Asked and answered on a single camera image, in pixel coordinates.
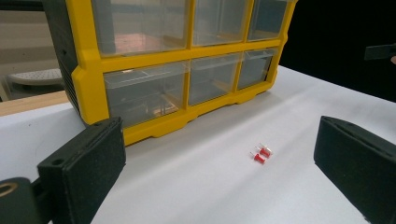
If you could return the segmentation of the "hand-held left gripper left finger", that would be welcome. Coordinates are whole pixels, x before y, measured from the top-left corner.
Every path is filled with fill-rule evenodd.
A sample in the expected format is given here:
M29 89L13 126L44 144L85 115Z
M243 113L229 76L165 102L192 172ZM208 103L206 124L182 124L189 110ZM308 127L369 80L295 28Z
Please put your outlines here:
M126 164L122 119L87 127L37 165L54 224L90 224Z

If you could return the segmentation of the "white perforated round seat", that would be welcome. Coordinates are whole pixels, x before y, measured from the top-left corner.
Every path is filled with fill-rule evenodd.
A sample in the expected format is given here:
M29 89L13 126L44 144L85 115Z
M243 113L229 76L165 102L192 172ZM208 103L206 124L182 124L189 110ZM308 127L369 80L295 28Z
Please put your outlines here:
M11 74L7 77L14 83L28 86L58 85L63 81L61 71L58 68Z

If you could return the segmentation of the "narrow clear plastic drawer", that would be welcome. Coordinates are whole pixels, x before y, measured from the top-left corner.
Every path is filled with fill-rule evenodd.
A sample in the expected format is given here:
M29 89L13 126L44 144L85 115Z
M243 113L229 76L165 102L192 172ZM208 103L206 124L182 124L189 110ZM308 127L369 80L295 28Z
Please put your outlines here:
M277 55L277 49L274 48L246 51L241 65L237 89L241 90L263 82L275 55Z
M229 93L239 62L239 53L192 60L189 105L198 105Z
M274 39L279 36L288 2L254 0L247 40Z
M195 47L242 40L248 0L195 0L192 44Z

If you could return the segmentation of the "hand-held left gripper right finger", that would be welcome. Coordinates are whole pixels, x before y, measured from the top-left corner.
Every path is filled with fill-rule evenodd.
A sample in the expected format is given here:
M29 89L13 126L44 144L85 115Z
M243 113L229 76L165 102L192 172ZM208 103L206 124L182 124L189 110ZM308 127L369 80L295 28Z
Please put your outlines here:
M371 224L396 224L396 145L323 116L314 161Z

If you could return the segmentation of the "yellow black drawer cabinet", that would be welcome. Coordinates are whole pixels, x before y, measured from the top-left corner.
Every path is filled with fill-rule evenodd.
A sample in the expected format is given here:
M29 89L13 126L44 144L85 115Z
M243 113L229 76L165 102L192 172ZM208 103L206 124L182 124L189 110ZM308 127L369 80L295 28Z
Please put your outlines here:
M181 108L174 113L134 126L125 127L123 125L125 142L131 145L149 137L160 137L173 132L207 112L226 105L242 104L269 90L276 80L277 67L288 40L288 29L298 2L298 0L285 1L288 4L280 33L274 39L248 41L250 19L254 6L254 0L248 0L247 15L243 23L243 36L240 42L195 47L192 44L195 0L191 0L187 24L187 46L184 49L113 56L100 54L92 13L92 0L42 0L42 4L49 23L67 97L85 124L94 124L99 120L112 118L109 115L106 97L106 73L182 61L189 63L190 70L184 77ZM238 90L237 85L244 53L250 50L271 48L277 49L277 55L271 61L266 79ZM232 90L198 105L189 105L191 61L231 53L240 54Z

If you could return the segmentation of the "wide clear plastic drawer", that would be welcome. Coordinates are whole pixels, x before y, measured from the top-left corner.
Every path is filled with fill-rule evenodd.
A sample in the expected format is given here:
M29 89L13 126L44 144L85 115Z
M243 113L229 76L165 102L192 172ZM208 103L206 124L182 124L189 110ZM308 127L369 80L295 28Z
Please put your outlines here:
M189 70L182 61L106 73L109 115L130 127L178 111Z
M191 0L92 0L100 54L184 49Z

